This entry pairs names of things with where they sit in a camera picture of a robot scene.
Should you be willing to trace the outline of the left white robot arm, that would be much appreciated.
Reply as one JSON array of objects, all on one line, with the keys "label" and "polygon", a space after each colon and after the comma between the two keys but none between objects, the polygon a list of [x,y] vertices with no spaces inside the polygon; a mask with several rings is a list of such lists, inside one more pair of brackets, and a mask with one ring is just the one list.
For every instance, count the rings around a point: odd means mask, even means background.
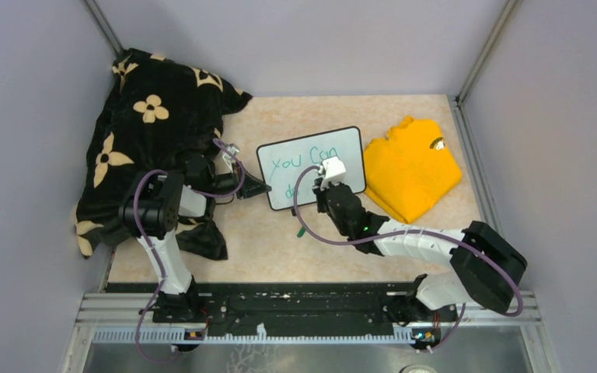
[{"label": "left white robot arm", "polygon": [[144,246],[159,280],[146,306],[154,322],[203,319],[194,276],[182,262],[176,238],[180,217],[204,217],[208,198],[229,194],[247,199],[272,190],[236,160],[229,159],[227,164],[229,173],[217,174],[210,161],[197,157],[182,170],[139,172],[120,204],[120,220]]}]

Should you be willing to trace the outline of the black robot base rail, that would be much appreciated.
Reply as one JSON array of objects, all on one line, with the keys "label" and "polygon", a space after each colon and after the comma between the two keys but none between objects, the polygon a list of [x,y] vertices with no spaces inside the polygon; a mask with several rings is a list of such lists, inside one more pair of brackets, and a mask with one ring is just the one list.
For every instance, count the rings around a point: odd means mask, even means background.
[{"label": "black robot base rail", "polygon": [[87,294],[77,323],[102,343],[171,344],[436,344],[457,319],[447,305],[432,311],[410,282],[252,283],[197,286],[191,310],[148,307],[153,284],[115,283]]}]

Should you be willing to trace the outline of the black framed whiteboard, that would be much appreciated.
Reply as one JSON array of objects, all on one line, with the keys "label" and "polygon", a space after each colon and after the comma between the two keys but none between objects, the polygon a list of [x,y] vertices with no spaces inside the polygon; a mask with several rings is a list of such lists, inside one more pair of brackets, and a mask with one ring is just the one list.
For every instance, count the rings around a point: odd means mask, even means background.
[{"label": "black framed whiteboard", "polygon": [[301,172],[335,156],[344,164],[344,183],[354,193],[365,191],[365,164],[358,127],[342,127],[259,146],[260,171],[264,182],[271,187],[267,193],[271,210],[292,208],[295,183]]}]

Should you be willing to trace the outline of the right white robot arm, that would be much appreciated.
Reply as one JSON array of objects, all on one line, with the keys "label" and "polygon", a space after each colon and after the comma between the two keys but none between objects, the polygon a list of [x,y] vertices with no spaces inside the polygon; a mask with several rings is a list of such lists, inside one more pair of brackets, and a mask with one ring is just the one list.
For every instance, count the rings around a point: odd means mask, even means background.
[{"label": "right white robot arm", "polygon": [[525,257],[488,223],[472,221],[462,229],[407,225],[366,210],[343,183],[315,180],[317,210],[326,214],[343,236],[339,243],[377,256],[401,256],[445,267],[441,274],[417,277],[417,290],[407,298],[416,320],[428,319],[447,305],[476,302],[507,317],[525,307],[519,284]]}]

